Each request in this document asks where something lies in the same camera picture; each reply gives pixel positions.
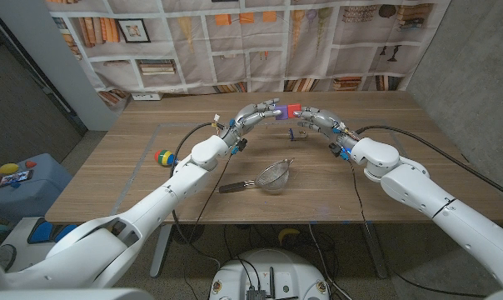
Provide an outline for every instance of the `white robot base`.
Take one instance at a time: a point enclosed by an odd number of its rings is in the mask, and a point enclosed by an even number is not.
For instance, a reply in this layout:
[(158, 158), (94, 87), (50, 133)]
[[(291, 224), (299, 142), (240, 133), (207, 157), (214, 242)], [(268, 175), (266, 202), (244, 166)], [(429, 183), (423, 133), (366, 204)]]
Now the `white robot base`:
[(212, 281), (209, 299), (329, 299), (329, 287), (320, 271), (292, 252), (263, 248), (238, 257), (242, 263), (235, 258), (218, 270)]

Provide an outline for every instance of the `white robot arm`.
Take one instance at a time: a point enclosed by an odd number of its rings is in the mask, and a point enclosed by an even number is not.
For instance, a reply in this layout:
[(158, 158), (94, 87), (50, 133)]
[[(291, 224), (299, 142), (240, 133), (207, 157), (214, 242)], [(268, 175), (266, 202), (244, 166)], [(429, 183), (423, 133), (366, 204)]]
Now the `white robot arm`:
[(323, 133), (334, 153), (366, 164), (367, 178), (381, 183), (391, 198), (429, 217), (503, 286), (503, 228), (431, 181), (421, 164), (401, 157), (391, 145), (359, 137), (334, 113), (303, 107), (294, 114), (306, 120), (300, 126)]
[(0, 269), (0, 290), (111, 287), (172, 209), (205, 187), (217, 159), (232, 148), (242, 150), (246, 146), (242, 136), (263, 118), (281, 114), (275, 109), (278, 101), (243, 108), (220, 137), (194, 146), (170, 179), (128, 211), (85, 222), (59, 241), (45, 260), (21, 272), (4, 274)]

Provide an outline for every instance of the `bookshelf backdrop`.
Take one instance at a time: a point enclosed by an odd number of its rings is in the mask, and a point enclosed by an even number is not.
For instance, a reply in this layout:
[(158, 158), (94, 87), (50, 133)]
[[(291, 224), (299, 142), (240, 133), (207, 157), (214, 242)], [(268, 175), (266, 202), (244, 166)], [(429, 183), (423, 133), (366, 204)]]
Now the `bookshelf backdrop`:
[(109, 105), (127, 92), (405, 90), (450, 0), (45, 0)]

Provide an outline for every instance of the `metal strainer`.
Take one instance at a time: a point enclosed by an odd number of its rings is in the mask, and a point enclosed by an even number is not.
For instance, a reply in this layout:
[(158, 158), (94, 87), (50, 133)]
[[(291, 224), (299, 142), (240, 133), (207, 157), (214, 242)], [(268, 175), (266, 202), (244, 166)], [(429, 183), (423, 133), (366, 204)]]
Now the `metal strainer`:
[(283, 159), (280, 162), (274, 162), (270, 167), (262, 171), (255, 180), (227, 184), (218, 188), (219, 193), (232, 193), (243, 191), (247, 187), (259, 187), (269, 192), (275, 192), (285, 187), (288, 180), (288, 168), (293, 159)]

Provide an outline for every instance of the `gray wall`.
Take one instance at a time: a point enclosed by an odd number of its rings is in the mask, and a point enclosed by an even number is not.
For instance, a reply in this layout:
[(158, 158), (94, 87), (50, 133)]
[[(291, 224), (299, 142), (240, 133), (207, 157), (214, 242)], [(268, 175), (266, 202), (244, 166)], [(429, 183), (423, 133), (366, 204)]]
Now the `gray wall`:
[(89, 130), (108, 130), (117, 115), (92, 88), (43, 0), (0, 0), (0, 18)]
[(503, 186), (503, 1), (451, 1), (407, 91)]

